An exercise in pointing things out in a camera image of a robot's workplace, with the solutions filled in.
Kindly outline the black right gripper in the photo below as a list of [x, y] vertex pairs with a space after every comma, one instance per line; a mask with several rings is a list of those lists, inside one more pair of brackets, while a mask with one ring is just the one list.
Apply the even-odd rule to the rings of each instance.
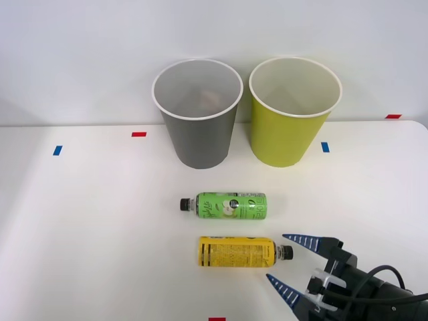
[[344, 311], [346, 302], [329, 298], [322, 291], [350, 296], [351, 290], [348, 289], [344, 273], [347, 268], [356, 267], [356, 256], [344, 251], [341, 248], [343, 242], [334, 237], [291, 233], [283, 234], [282, 237], [327, 259], [327, 264], [323, 270], [316, 268], [311, 275], [307, 286], [308, 298], [271, 274], [266, 274], [266, 278], [299, 321], [328, 320], [328, 314], [337, 320], [335, 314]]

